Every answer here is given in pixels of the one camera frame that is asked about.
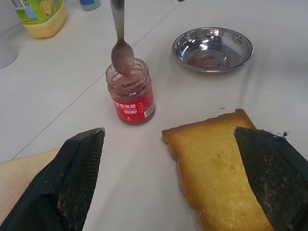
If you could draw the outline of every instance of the barcode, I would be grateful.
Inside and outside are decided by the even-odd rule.
[[[148,117],[148,116],[152,113],[152,111],[154,110],[154,108],[155,108],[155,104],[152,103],[151,107],[150,107],[148,110],[146,110],[146,111],[144,112],[144,117],[145,117],[145,118]]]
[[[24,8],[24,4],[21,0],[11,0],[11,3],[14,8]]]

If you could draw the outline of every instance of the bottle label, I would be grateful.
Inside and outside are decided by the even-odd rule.
[[[152,90],[136,101],[122,102],[113,99],[117,115],[129,123],[140,123],[154,112],[155,103]]]
[[[46,22],[60,8],[61,0],[10,0],[26,25]]]

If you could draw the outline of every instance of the yellow bottle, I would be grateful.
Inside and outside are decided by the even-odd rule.
[[[25,29],[37,38],[54,36],[66,19],[61,0],[11,0],[11,3]]]

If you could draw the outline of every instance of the red jar label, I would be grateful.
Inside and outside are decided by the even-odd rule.
[[[113,99],[113,101],[117,115],[120,119],[129,123],[140,123],[144,121],[155,109],[152,90],[139,100],[123,102]]]

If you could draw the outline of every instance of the metal spoon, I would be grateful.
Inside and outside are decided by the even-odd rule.
[[[114,16],[117,43],[111,51],[111,62],[115,70],[123,76],[130,76],[134,64],[134,52],[124,41],[124,0],[110,0]]]

